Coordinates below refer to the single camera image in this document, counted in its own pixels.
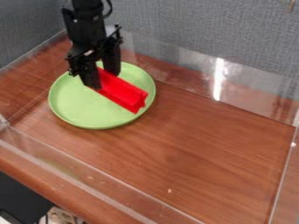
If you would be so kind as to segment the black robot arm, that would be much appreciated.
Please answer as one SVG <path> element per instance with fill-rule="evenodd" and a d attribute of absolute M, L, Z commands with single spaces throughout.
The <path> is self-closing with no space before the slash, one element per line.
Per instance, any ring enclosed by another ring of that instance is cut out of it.
<path fill-rule="evenodd" d="M 115 76 L 120 74 L 120 26 L 108 32 L 105 19 L 112 14 L 112 3 L 104 12 L 103 0 L 71 0 L 71 7 L 61 7 L 63 22 L 71 49 L 65 54 L 69 63 L 69 75 L 79 76 L 83 84 L 101 89 L 97 61 L 103 61 L 104 70 Z"/>

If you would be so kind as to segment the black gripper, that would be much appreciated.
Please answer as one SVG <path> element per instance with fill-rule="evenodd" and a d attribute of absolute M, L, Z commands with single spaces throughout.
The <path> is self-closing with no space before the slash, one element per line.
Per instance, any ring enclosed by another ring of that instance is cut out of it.
<path fill-rule="evenodd" d="M 61 15 L 71 49 L 65 60 L 69 62 L 69 75 L 79 76 L 83 84 L 101 89 L 97 60 L 103 60 L 104 70 L 119 76 L 121 69 L 120 26 L 105 26 L 112 9 L 103 7 L 63 7 Z"/>

